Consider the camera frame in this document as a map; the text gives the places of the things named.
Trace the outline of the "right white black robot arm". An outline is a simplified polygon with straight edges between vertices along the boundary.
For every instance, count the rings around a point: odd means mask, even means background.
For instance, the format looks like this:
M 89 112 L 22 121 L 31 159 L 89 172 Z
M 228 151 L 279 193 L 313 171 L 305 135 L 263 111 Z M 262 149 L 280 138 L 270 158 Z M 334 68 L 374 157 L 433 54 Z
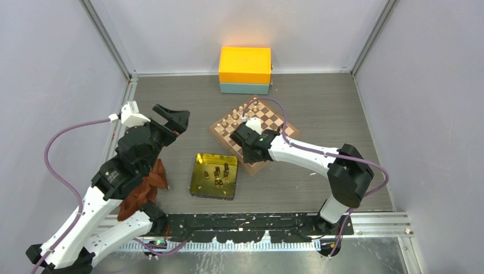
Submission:
M 338 228 L 347 210 L 360 206 L 374 177 L 368 161 L 350 144 L 341 148 L 319 147 L 275 130 L 257 132 L 245 123 L 229 137 L 241 147 L 244 163 L 286 162 L 328 179 L 331 195 L 321 206 L 316 220 L 318 230 L 326 235 Z

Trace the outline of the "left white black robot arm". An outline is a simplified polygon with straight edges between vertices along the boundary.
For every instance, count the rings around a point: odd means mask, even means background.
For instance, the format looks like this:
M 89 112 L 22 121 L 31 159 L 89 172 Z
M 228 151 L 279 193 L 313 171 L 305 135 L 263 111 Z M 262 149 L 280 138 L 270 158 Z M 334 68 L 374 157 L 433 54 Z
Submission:
M 84 196 L 74 192 L 78 206 L 46 242 L 31 245 L 26 256 L 44 273 L 90 273 L 122 244 L 148 233 L 161 235 L 167 215 L 154 203 L 146 203 L 128 219 L 98 235 L 105 217 L 154 169 L 161 150 L 173 143 L 189 125 L 187 110 L 175 111 L 159 104 L 153 110 L 166 122 L 160 124 L 139 112 L 136 102 L 127 102 L 109 122 L 120 121 L 126 132 L 118 140 L 115 156 L 103 163 Z

